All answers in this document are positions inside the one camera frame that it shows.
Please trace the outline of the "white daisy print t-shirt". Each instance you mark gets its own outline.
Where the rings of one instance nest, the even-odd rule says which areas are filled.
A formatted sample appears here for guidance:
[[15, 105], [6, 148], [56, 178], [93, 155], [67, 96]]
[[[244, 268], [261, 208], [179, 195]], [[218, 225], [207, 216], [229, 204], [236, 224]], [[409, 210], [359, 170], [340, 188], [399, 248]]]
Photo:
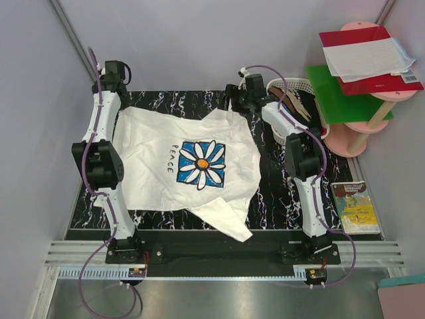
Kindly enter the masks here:
[[130, 210], [186, 209], [244, 242], [260, 153], [245, 117], [214, 109], [201, 120], [130, 107], [118, 116], [113, 145], [124, 164]]

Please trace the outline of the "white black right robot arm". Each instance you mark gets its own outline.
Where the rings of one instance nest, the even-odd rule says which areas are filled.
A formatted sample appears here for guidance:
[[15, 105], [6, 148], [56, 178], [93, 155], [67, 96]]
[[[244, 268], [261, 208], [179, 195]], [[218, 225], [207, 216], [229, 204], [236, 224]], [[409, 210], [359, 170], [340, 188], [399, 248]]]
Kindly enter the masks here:
[[284, 167], [296, 185], [303, 213], [303, 232], [310, 239], [327, 234], [321, 200], [321, 177], [326, 170], [325, 150], [321, 141], [321, 126], [306, 126], [300, 122], [295, 107], [284, 100], [290, 97], [285, 90], [277, 97], [264, 86], [261, 74], [239, 72], [239, 85], [225, 89], [225, 104], [229, 112], [254, 113], [285, 138]]

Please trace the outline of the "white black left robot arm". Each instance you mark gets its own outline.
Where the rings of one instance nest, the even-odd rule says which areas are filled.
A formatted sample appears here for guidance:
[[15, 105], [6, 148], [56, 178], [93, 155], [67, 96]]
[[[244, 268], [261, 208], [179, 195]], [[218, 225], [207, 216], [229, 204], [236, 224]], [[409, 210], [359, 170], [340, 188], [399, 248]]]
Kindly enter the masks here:
[[129, 106], [126, 85], [130, 81], [131, 70], [126, 63], [105, 62], [92, 86], [94, 105], [88, 129], [82, 141], [71, 148], [84, 186], [104, 209], [111, 237], [117, 241], [135, 233], [122, 191], [124, 164], [112, 144], [116, 117]]

